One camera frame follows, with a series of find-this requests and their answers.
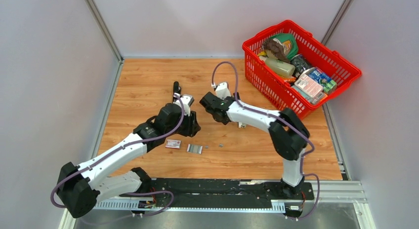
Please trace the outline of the grey white stapler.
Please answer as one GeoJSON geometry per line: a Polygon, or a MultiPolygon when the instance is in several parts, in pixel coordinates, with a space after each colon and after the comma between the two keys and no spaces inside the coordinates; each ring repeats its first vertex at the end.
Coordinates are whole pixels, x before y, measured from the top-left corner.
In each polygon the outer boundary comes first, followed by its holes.
{"type": "Polygon", "coordinates": [[[246,128],[247,124],[243,123],[243,122],[238,122],[238,127],[239,128],[246,128]]]}

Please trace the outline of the black stapler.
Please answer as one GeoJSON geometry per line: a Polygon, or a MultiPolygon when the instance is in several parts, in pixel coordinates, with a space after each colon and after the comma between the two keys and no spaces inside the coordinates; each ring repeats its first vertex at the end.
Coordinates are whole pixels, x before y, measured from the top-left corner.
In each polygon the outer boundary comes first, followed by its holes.
{"type": "Polygon", "coordinates": [[[181,96],[181,87],[178,81],[173,83],[173,102],[176,102],[177,98],[181,96]]]}

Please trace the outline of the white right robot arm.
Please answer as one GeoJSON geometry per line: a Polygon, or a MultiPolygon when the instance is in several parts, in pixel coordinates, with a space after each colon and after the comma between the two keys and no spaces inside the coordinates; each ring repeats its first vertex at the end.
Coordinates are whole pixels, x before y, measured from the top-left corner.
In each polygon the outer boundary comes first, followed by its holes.
{"type": "Polygon", "coordinates": [[[237,97],[220,98],[211,92],[203,96],[200,104],[215,121],[224,125],[237,122],[267,132],[276,153],[283,159],[282,194],[293,199],[301,193],[305,179],[303,158],[308,153],[307,146],[312,143],[308,129],[292,109],[275,111],[257,108],[237,97]]]}

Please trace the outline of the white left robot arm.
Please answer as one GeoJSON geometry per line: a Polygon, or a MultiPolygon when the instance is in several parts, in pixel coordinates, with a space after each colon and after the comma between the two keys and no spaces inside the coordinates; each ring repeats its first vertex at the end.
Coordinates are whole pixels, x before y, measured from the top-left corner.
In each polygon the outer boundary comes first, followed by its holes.
{"type": "Polygon", "coordinates": [[[96,203],[120,194],[134,192],[144,197],[151,190],[146,174],[138,174],[136,169],[117,177],[112,177],[111,173],[162,145],[171,135],[193,137],[200,129],[195,111],[182,111],[179,104],[168,103],[158,115],[139,124],[125,139],[101,155],[78,165],[64,164],[52,194],[60,198],[62,207],[73,218],[86,215],[96,203]]]}

